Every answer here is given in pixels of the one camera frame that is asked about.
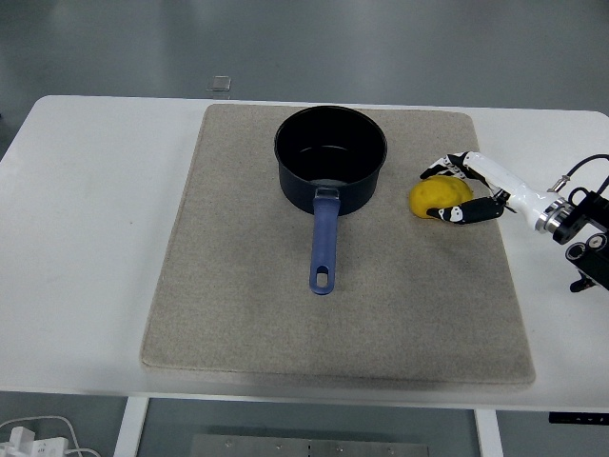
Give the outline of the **white and black hand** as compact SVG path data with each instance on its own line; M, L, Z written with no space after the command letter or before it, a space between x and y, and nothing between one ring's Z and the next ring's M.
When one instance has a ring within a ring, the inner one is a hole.
M434 219L467 225L499 218L509 209L523 216L531 229L552 233L572 212L558 193L530 188L520 177L476 151L447 154L422 173L423 178L436 175L480 181L490 195L458 205L436 204L425 212Z

